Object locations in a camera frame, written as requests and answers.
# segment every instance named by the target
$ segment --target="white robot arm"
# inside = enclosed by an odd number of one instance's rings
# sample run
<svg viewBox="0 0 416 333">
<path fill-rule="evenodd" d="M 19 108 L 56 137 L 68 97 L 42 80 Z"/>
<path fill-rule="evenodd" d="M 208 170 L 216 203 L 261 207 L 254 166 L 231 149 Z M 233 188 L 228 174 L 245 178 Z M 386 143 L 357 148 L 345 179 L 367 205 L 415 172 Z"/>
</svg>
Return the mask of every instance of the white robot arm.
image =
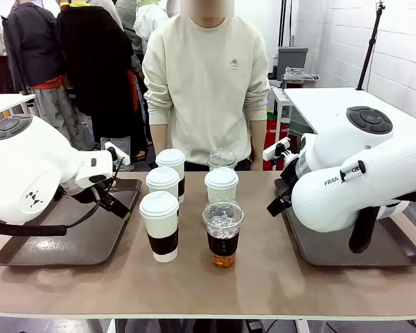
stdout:
<svg viewBox="0 0 416 333">
<path fill-rule="evenodd" d="M 70 196 L 83 197 L 88 189 L 88 202 L 100 200 L 94 187 L 112 177 L 112 160 L 109 151 L 77 151 L 38 117 L 0 121 L 0 221 L 21 225 L 34 219 L 59 186 Z"/>
<path fill-rule="evenodd" d="M 302 224 L 318 232 L 355 226 L 349 245 L 362 252 L 377 219 L 416 201 L 416 140 L 392 130 L 382 112 L 357 107 L 323 134 L 304 136 L 300 156 L 281 175 Z"/>
</svg>

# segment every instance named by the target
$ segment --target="tray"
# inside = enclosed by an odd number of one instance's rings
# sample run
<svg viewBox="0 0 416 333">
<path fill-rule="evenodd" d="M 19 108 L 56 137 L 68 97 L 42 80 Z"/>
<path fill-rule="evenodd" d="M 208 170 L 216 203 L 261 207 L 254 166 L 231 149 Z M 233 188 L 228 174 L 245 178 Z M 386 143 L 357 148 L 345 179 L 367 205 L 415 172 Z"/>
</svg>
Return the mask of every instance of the tray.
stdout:
<svg viewBox="0 0 416 333">
<path fill-rule="evenodd" d="M 116 179 L 111 194 L 132 211 L 140 180 Z M 70 224 L 94 206 L 73 198 L 52 201 L 31 225 Z M 102 207 L 65 236 L 12 237 L 0 250 L 0 266 L 89 266 L 105 262 L 118 244 L 127 221 Z"/>
<path fill-rule="evenodd" d="M 288 189 L 282 179 L 275 180 L 275 185 L 277 195 Z M 353 228 L 316 232 L 301 224 L 292 208 L 285 214 L 301 256 L 311 265 L 352 268 L 416 266 L 416 246 L 392 219 L 379 220 L 368 249 L 355 254 L 348 247 Z"/>
</svg>

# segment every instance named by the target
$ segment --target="white table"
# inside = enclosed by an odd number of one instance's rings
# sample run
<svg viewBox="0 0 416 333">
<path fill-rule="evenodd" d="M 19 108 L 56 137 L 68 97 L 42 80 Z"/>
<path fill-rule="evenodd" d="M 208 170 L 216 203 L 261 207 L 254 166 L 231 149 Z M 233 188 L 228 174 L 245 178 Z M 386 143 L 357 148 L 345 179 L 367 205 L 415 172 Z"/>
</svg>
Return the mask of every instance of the white table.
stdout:
<svg viewBox="0 0 416 333">
<path fill-rule="evenodd" d="M 316 132 L 324 130 L 340 112 L 353 106 L 369 106 L 385 113 L 393 122 L 394 133 L 409 131 L 416 119 L 368 92 L 354 88 L 285 89 L 287 97 Z"/>
<path fill-rule="evenodd" d="M 21 94 L 0 94 L 0 113 L 9 110 L 11 114 L 14 114 L 13 107 L 19 104 L 23 104 L 31 99 L 34 99 L 34 94 L 21 95 Z"/>
<path fill-rule="evenodd" d="M 277 127 L 276 127 L 276 141 L 277 143 L 280 138 L 280 132 L 281 132 L 281 124 L 291 123 L 291 117 L 293 116 L 293 102 L 285 95 L 282 88 L 278 87 L 271 87 L 271 92 L 269 96 L 270 101 L 276 100 L 277 102 Z M 282 117 L 282 109 L 284 106 L 289 106 L 290 110 L 288 111 L 288 117 Z"/>
</svg>

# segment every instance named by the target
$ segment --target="black jacket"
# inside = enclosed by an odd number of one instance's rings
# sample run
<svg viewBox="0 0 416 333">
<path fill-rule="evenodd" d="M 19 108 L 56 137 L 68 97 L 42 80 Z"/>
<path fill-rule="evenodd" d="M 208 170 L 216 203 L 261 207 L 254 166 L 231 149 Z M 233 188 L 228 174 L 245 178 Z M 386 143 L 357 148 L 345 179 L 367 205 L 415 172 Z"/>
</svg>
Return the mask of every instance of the black jacket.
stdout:
<svg viewBox="0 0 416 333">
<path fill-rule="evenodd" d="M 5 36 L 6 48 L 10 50 L 12 81 L 17 91 L 23 90 L 23 82 L 32 87 L 66 72 L 51 12 L 33 3 L 23 3 L 9 14 Z"/>
<path fill-rule="evenodd" d="M 101 137 L 127 137 L 135 124 L 128 78 L 131 43 L 102 7 L 71 7 L 57 17 L 57 35 L 81 112 Z"/>
</svg>

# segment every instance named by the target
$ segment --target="plastic cup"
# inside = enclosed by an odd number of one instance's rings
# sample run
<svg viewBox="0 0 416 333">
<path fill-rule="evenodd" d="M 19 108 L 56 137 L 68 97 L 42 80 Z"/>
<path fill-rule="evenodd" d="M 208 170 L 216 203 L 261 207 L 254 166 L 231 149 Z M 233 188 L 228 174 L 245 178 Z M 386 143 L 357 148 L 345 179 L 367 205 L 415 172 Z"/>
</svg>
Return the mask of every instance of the plastic cup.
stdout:
<svg viewBox="0 0 416 333">
<path fill-rule="evenodd" d="M 221 148 L 209 154 L 207 164 L 210 171 L 222 167 L 234 170 L 237 165 L 237 157 L 231 150 Z"/>
<path fill-rule="evenodd" d="M 179 149 L 166 149 L 155 158 L 159 167 L 171 167 L 177 171 L 180 180 L 178 185 L 179 203 L 183 203 L 185 195 L 185 155 Z"/>
<path fill-rule="evenodd" d="M 239 177 L 230 168 L 222 167 L 210 171 L 205 176 L 205 185 L 208 191 L 208 200 L 226 198 L 235 199 Z"/>
<path fill-rule="evenodd" d="M 203 212 L 203 221 L 207 226 L 212 262 L 220 268 L 233 266 L 243 221 L 243 210 L 235 200 L 210 201 Z"/>
<path fill-rule="evenodd" d="M 153 169 L 146 176 L 146 185 L 150 192 L 166 191 L 179 198 L 180 177 L 176 170 L 169 166 L 160 166 Z"/>
<path fill-rule="evenodd" d="M 179 229 L 177 228 L 177 198 L 165 191 L 147 194 L 140 203 L 146 232 L 158 262 L 170 262 L 177 257 Z"/>
</svg>

